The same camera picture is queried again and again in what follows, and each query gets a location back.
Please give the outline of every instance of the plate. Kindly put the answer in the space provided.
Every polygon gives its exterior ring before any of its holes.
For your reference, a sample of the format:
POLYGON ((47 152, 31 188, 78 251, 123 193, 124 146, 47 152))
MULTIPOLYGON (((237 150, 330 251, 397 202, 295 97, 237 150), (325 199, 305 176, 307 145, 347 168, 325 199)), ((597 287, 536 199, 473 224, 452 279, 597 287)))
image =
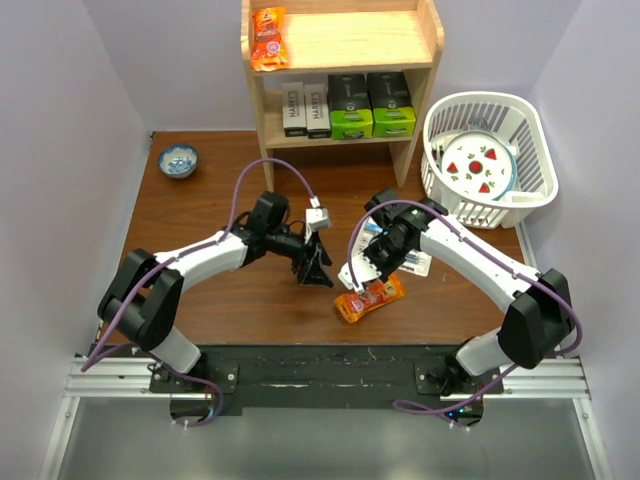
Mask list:
POLYGON ((442 155, 440 168, 456 192, 477 200, 498 200, 513 188, 516 162, 493 135, 465 132, 454 138, 442 155))

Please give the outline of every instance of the green box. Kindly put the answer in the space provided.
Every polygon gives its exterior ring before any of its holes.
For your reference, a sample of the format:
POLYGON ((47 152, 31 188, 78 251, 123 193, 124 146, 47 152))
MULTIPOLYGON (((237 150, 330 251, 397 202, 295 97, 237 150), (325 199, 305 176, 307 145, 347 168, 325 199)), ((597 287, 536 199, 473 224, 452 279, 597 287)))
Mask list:
POLYGON ((402 72, 367 75, 373 105, 374 137, 410 137, 416 128, 409 87, 402 72))
POLYGON ((371 138, 373 114, 363 74, 329 75, 331 138, 371 138))

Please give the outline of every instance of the gray floor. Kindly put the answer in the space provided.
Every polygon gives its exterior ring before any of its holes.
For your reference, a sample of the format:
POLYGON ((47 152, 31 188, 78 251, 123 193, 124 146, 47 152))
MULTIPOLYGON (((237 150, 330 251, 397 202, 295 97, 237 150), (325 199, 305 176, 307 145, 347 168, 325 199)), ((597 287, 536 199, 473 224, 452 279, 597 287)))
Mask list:
POLYGON ((61 479, 590 479, 570 400, 487 404, 467 434, 394 411, 248 409, 189 430, 168 400, 85 399, 61 479))

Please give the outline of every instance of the white plastic basket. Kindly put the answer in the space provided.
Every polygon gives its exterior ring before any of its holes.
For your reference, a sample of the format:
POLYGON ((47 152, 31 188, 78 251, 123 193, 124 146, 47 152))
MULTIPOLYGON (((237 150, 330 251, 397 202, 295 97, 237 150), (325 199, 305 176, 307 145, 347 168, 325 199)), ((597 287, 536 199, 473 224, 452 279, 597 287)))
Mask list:
POLYGON ((558 179, 535 108, 522 98, 493 92, 465 92, 437 102, 424 124, 422 182, 427 196, 442 204, 464 225, 476 228, 513 227, 558 193, 558 179), (432 153, 432 140, 462 132, 477 119, 505 145, 515 145, 517 181, 499 200, 478 201, 449 187, 432 153))

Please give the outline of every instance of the box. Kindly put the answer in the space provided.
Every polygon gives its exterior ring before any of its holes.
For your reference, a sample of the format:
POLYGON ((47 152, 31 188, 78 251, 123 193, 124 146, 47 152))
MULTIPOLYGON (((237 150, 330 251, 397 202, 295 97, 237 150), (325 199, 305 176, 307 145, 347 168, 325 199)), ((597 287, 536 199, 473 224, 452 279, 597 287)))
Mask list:
POLYGON ((416 114, 402 72, 375 72, 367 75, 373 106, 374 137, 413 135, 416 114))
POLYGON ((285 137, 307 135, 307 115, 304 108, 302 82, 282 84, 282 127, 285 137))
POLYGON ((362 74, 329 75, 331 138, 371 138, 373 114, 362 74))
POLYGON ((307 111, 307 136, 309 138, 329 138, 329 106, 327 89, 322 83, 304 86, 304 99, 307 111))

